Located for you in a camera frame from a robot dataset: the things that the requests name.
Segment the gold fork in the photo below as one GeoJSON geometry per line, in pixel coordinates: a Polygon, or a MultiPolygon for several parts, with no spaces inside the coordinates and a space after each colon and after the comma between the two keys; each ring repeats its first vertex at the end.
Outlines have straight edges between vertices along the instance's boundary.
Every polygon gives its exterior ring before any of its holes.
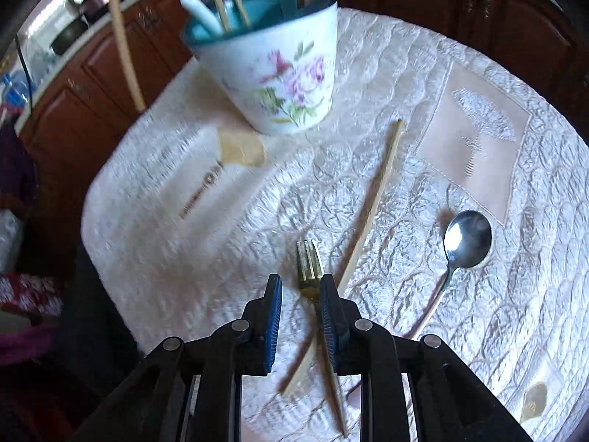
{"type": "Polygon", "coordinates": [[[346,421],[345,407],[343,407],[341,385],[332,371],[329,360],[328,348],[324,341],[324,328],[321,319],[320,285],[324,276],[321,257],[314,241],[303,239],[296,243],[297,270],[299,271],[299,286],[301,294],[314,305],[315,319],[317,320],[318,358],[321,362],[321,370],[324,373],[324,385],[328,393],[328,402],[338,431],[343,436],[348,436],[348,421],[346,421]]]}

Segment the white quilted tablecloth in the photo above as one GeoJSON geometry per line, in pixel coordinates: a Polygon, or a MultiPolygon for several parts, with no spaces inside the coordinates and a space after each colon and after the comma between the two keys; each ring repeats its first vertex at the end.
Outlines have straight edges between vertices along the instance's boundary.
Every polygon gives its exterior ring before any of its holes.
{"type": "Polygon", "coordinates": [[[296,244],[345,270],[398,121],[346,296],[406,334],[445,271],[446,221],[481,211],[492,249],[456,272],[427,331],[534,440],[566,440],[588,409],[588,148],[528,85],[433,31],[339,11],[334,105],[295,135],[256,133],[189,62],[91,185],[85,248],[144,351],[210,334],[280,274],[279,351],[269,377],[244,382],[244,436],[338,440],[320,365],[286,382],[314,330],[296,244]]]}

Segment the floral cup with teal interior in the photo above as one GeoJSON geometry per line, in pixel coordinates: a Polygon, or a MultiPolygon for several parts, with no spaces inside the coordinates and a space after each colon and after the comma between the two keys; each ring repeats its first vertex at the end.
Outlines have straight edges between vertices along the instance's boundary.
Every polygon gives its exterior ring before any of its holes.
{"type": "Polygon", "coordinates": [[[228,11],[230,32],[191,17],[182,39],[250,125],[266,135],[304,131],[328,115],[334,93],[338,3],[244,0],[251,26],[228,11]]]}

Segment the white spoon in cup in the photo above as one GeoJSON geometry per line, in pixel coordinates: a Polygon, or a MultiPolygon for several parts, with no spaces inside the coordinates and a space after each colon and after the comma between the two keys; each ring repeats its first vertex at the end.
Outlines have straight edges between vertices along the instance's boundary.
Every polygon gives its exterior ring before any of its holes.
{"type": "Polygon", "coordinates": [[[180,0],[181,6],[212,36],[222,36],[223,27],[202,0],[180,0]]]}

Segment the blue water bottle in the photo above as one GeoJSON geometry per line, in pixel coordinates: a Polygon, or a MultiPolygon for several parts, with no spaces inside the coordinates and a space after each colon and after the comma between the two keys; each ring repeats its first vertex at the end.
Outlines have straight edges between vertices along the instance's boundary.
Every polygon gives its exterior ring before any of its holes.
{"type": "Polygon", "coordinates": [[[24,110],[29,102],[29,89],[25,73],[22,70],[5,73],[1,82],[4,85],[2,102],[10,109],[24,110]]]}

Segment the black pot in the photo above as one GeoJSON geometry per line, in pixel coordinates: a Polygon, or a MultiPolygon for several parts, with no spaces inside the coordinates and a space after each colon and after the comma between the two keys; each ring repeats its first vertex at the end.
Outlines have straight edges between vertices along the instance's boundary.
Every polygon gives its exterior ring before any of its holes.
{"type": "Polygon", "coordinates": [[[83,16],[75,18],[53,40],[51,49],[62,56],[89,28],[83,16]]]}

